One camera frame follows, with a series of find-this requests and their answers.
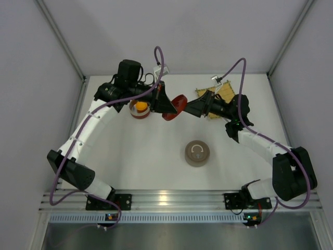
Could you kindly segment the orange yellow food ball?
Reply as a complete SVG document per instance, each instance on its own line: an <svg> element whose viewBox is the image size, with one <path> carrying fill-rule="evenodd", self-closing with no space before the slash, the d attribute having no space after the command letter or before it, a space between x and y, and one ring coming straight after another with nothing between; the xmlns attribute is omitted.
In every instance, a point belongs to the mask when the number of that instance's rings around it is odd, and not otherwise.
<svg viewBox="0 0 333 250"><path fill-rule="evenodd" d="M142 112L144 112L145 110L148 109L148 104L145 103L145 102L137 102L135 104L135 108L138 112L142 113Z"/></svg>

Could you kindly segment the red round lid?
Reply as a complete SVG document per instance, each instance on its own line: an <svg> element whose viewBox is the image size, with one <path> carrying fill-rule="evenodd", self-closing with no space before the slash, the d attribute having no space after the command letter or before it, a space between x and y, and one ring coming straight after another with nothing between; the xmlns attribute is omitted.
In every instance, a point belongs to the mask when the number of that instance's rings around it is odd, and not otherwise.
<svg viewBox="0 0 333 250"><path fill-rule="evenodd" d="M175 119L182 111L184 111L187 105L187 97L185 95L178 95L171 101L171 104L174 106L176 113L163 113L162 118L166 121Z"/></svg>

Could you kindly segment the beige round lid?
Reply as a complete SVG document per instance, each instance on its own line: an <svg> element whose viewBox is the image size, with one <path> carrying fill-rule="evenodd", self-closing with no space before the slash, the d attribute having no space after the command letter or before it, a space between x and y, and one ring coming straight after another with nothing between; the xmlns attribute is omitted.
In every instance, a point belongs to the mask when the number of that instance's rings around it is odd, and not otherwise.
<svg viewBox="0 0 333 250"><path fill-rule="evenodd" d="M185 157L186 156L191 158L210 157L210 149L203 141L191 141L185 147Z"/></svg>

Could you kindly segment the beige-based steel container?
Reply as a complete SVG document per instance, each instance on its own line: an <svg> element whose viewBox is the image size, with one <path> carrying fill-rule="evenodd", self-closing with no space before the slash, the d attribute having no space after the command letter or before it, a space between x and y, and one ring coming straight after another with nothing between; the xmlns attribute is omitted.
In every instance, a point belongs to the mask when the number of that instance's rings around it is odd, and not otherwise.
<svg viewBox="0 0 333 250"><path fill-rule="evenodd" d="M186 156L185 160L192 167L202 167L209 161L209 157L206 157L206 158L191 158L191 157Z"/></svg>

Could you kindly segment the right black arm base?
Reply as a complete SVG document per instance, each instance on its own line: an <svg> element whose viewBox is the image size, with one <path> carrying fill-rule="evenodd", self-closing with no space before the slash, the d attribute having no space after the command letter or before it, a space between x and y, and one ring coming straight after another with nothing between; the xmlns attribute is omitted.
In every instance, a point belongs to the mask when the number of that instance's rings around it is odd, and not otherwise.
<svg viewBox="0 0 333 250"><path fill-rule="evenodd" d="M246 210L246 209L272 209L271 199L261 198L252 199L243 191L234 193L224 193L225 209L227 210Z"/></svg>

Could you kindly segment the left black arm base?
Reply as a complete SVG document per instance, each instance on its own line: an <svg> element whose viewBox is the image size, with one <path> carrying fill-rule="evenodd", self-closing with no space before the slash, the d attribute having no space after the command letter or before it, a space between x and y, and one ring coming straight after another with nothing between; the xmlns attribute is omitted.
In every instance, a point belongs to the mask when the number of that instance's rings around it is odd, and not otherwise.
<svg viewBox="0 0 333 250"><path fill-rule="evenodd" d="M111 194L107 200L115 203L121 210L131 210L132 205L132 195L131 194ZM117 210L114 205L111 205L105 201L101 201L92 197L91 195L87 196L86 201L86 210L94 211L106 211L106 210Z"/></svg>

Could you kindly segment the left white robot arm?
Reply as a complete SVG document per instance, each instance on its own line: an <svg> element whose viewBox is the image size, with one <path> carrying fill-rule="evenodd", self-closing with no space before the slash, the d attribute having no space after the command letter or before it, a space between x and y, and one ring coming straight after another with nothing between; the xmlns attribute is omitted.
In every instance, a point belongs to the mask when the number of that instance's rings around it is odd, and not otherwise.
<svg viewBox="0 0 333 250"><path fill-rule="evenodd" d="M104 128L131 101L147 103L151 111L156 113L177 113L161 80L164 60L156 62L158 70L153 74L151 85L142 81L144 72L139 62L124 59L111 80L98 87L88 112L75 131L58 150L51 150L47 154L47 160L56 175L54 185L62 179L74 186L75 192L84 192L110 205L114 203L115 189L97 177L95 171L86 166L86 162Z"/></svg>

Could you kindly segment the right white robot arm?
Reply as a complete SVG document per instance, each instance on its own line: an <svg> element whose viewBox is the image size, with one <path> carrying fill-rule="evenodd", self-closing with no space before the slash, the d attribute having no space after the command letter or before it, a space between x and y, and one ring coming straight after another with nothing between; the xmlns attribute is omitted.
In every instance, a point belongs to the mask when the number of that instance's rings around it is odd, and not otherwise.
<svg viewBox="0 0 333 250"><path fill-rule="evenodd" d="M212 91L206 91L189 102L184 111L196 117L212 113L228 119L225 125L227 135L257 153L272 167L270 178L243 186L251 199L275 196L289 201L317 188L317 178L307 150L303 147L291 148L255 132L253 123L247 117L250 108L245 95L237 94L226 102Z"/></svg>

